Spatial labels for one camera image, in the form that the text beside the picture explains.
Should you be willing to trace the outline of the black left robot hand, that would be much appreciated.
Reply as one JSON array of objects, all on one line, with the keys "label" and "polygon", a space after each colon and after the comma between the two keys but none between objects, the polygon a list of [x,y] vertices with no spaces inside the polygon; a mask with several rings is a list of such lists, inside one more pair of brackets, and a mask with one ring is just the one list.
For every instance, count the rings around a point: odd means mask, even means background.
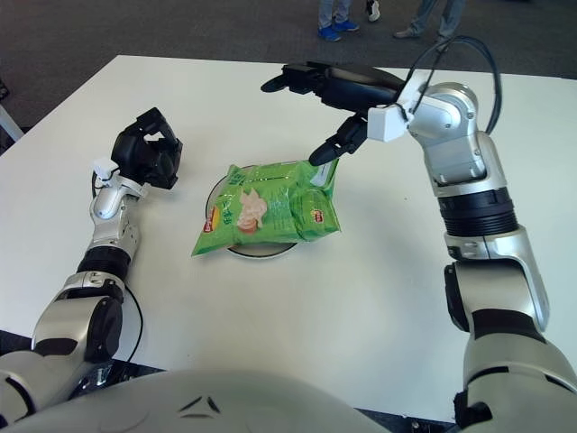
[{"label": "black left robot hand", "polygon": [[111,159],[119,174],[129,180],[172,189],[178,180],[182,149],[181,140],[160,110],[153,107],[118,134]]}]

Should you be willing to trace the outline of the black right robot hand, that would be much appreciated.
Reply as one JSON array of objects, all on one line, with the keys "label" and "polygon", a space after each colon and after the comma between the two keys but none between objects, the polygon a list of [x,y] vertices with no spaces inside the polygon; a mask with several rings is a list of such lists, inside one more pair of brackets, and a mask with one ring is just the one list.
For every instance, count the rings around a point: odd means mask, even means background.
[{"label": "black right robot hand", "polygon": [[404,86],[401,78],[374,67],[307,61],[284,65],[277,77],[262,84],[261,91],[286,88],[300,95],[313,93],[326,106],[353,114],[310,154],[308,162],[321,166],[355,153],[367,140],[369,110],[395,103]]}]

